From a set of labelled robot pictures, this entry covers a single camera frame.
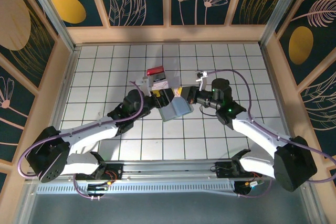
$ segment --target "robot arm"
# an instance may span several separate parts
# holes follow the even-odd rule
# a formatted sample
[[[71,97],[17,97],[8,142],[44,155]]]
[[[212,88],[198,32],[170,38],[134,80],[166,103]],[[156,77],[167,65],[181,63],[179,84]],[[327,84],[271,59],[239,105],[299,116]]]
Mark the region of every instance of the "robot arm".
[[[141,113],[128,121],[107,123],[111,120],[128,118],[139,110],[140,95],[137,90],[131,90],[123,103],[98,121],[60,132],[52,126],[46,128],[36,141],[58,134],[70,134],[37,146],[28,153],[26,158],[39,180],[45,183],[63,174],[86,174],[94,179],[101,179],[106,165],[99,154],[95,152],[77,154],[76,151],[128,131],[133,127],[135,120],[150,114],[153,108],[168,105],[174,97],[172,89],[157,92],[158,95],[145,96]],[[223,125],[246,135],[265,150],[261,152],[260,148],[254,150],[252,147],[250,150],[237,153],[232,157],[234,174],[257,172],[275,178],[283,188],[294,191],[317,172],[310,151],[279,141],[274,135],[304,145],[307,145],[307,142],[301,137],[291,139],[281,135],[261,123],[259,125],[262,127],[258,127],[246,109],[233,101],[227,80],[215,79],[211,91],[196,86],[183,87],[181,97],[189,104],[199,103],[206,108],[215,109],[217,118]]]

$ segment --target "white tile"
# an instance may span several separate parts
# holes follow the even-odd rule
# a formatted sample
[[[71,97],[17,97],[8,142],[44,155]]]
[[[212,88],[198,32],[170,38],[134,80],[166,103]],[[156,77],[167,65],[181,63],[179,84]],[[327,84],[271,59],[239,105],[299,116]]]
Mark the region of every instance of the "white tile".
[[[121,140],[119,160],[140,160],[141,140]]]
[[[214,57],[216,69],[232,69],[230,57]]]
[[[182,85],[197,85],[196,82],[196,72],[192,70],[181,71],[181,81]]]
[[[162,139],[162,121],[161,120],[143,120],[142,138],[160,138]]]
[[[114,46],[99,46],[96,58],[112,58]]]
[[[193,107],[194,111],[187,114],[187,115],[184,115],[183,119],[202,119],[202,114],[199,111],[200,106],[201,105],[198,104],[198,103],[197,104],[192,104],[192,107]]]
[[[176,119],[164,122],[163,138],[183,138],[183,121]]]
[[[196,57],[181,57],[181,70],[197,70]]]
[[[286,134],[281,118],[264,118],[264,123],[278,133]]]
[[[86,102],[88,97],[89,87],[86,88],[71,88],[68,102]]]
[[[197,57],[197,66],[199,70],[214,70],[215,64],[213,58]]]
[[[105,103],[87,103],[84,120],[98,120],[104,116]]]
[[[238,70],[238,72],[245,78],[247,84],[253,84],[250,70]],[[235,73],[234,75],[237,84],[245,84],[243,79],[238,74]]]
[[[82,125],[82,121],[63,121],[61,130],[76,128]]]
[[[120,104],[120,102],[107,102],[107,103],[105,103],[104,115],[107,115],[108,113],[110,113],[119,104]]]
[[[141,160],[162,160],[162,139],[142,140]]]
[[[238,69],[249,69],[246,57],[231,57],[232,68]]]
[[[244,44],[246,55],[261,56],[260,47],[258,44]]]
[[[80,51],[79,58],[95,58],[97,52],[97,46],[84,46]]]
[[[208,158],[229,158],[225,138],[207,138]]]
[[[180,45],[180,56],[196,56],[195,45]]]
[[[127,86],[134,86],[130,81],[137,81],[142,80],[142,78],[145,76],[145,71],[129,71],[127,73]]]
[[[266,70],[251,70],[254,84],[270,83]]]
[[[105,102],[107,87],[90,87],[87,102]]]
[[[142,120],[134,122],[133,128],[121,135],[121,139],[140,139],[142,132]]]
[[[260,100],[274,100],[274,93],[271,84],[256,84],[255,85],[258,99]]]
[[[240,105],[243,106],[244,108],[246,108],[246,110],[248,110],[249,102],[248,101],[241,101]],[[261,111],[260,111],[258,101],[252,101],[251,114],[252,114],[252,116],[254,116],[256,118],[261,117]]]
[[[73,87],[88,87],[90,86],[91,72],[79,72],[75,73]]]
[[[224,126],[217,119],[204,119],[205,137],[225,137]]]
[[[206,159],[204,138],[185,139],[186,159]]]
[[[237,132],[237,131],[234,131],[234,130],[231,130],[228,126],[225,126],[225,135],[226,137],[245,137],[245,135]]]
[[[122,102],[125,97],[125,87],[108,87],[106,102]]]
[[[114,46],[114,58],[128,58],[130,54],[130,46]]]
[[[166,78],[171,88],[178,88],[181,86],[181,73],[178,70],[175,71],[164,71]]]
[[[157,108],[153,108],[151,110],[151,113],[147,116],[144,117],[145,120],[150,120],[150,119],[161,119],[161,115],[159,113],[159,110]]]
[[[229,56],[227,44],[212,44],[212,51],[214,56]]]
[[[179,70],[180,58],[179,57],[163,58],[163,67],[164,70]]]
[[[245,56],[243,44],[228,44],[230,56]]]
[[[163,159],[184,159],[183,139],[164,139]]]
[[[227,147],[229,149],[229,157],[232,158],[238,152],[248,149],[246,137],[227,138]]]
[[[64,115],[64,120],[83,120],[85,103],[68,103]]]
[[[277,103],[275,100],[259,101],[263,117],[276,118],[280,117]]]
[[[148,57],[146,58],[146,71],[150,68],[162,66],[162,57]]]
[[[228,80],[230,82],[230,84],[235,84],[235,78],[233,77],[233,73],[229,72],[229,71],[225,71],[225,72],[218,72],[216,73],[217,78],[223,78],[225,80]]]
[[[178,57],[180,51],[178,45],[163,45],[163,57]]]
[[[196,44],[197,56],[212,56],[211,44]]]
[[[147,45],[147,57],[162,57],[162,45]]]
[[[266,69],[265,62],[262,56],[247,57],[250,69]]]
[[[95,59],[79,59],[76,72],[92,72]]]
[[[93,71],[94,72],[110,71],[111,61],[112,61],[111,58],[96,59]]]
[[[249,84],[248,87],[250,88],[250,92],[251,92],[251,99],[252,100],[256,100],[257,96],[256,96],[256,91],[254,89],[254,85]],[[248,100],[248,92],[247,92],[247,87],[245,84],[240,84],[237,85],[237,89],[238,89],[238,94],[239,94],[239,99],[240,100]]]
[[[146,45],[132,45],[130,57],[146,57]]]
[[[109,86],[125,86],[127,72],[110,72]]]
[[[127,71],[129,58],[113,58],[111,71]]]
[[[99,141],[98,154],[103,160],[118,160],[120,148],[120,136],[109,140]]]
[[[90,86],[107,86],[109,75],[110,72],[93,72]]]
[[[145,58],[130,58],[128,71],[145,71]]]
[[[204,137],[204,126],[202,119],[185,119],[184,124],[184,137]]]

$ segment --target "yellow circle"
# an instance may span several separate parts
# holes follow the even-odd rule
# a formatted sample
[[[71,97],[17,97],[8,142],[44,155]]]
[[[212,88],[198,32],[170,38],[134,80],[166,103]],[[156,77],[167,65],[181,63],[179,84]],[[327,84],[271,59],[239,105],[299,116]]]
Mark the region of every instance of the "yellow circle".
[[[84,21],[86,12],[78,0],[51,0],[62,20],[77,24]]]
[[[29,9],[23,0],[0,0],[0,45],[21,50],[30,37]]]
[[[294,30],[289,40],[289,58],[300,65],[309,57],[313,48],[314,37],[311,30],[305,26],[299,26]]]

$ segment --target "white grid floor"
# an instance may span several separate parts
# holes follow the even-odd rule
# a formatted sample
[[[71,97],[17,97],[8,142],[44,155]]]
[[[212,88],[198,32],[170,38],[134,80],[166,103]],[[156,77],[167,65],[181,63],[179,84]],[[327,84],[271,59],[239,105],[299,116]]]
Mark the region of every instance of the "white grid floor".
[[[190,44],[85,46],[78,59],[61,124],[62,129],[80,126],[113,110],[134,89],[129,81],[145,70],[162,65],[171,87],[197,85],[196,70],[235,69],[248,81],[252,114],[284,133],[274,93],[258,44]],[[230,81],[233,98],[248,106],[243,81],[232,72],[208,77]],[[213,114],[212,109],[204,112]],[[162,122],[157,109],[134,128],[111,140],[100,141],[83,151],[95,150],[105,160],[169,160],[230,158],[254,144],[223,127],[218,119],[202,115],[199,105],[183,118]]]

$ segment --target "red object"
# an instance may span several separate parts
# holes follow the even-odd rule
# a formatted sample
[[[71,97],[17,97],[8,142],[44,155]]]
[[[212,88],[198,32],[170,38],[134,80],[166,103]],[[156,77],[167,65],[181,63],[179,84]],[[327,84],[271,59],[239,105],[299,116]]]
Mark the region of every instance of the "red object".
[[[152,76],[153,74],[162,73],[162,72],[164,72],[163,66],[150,68],[147,70],[147,76]]]

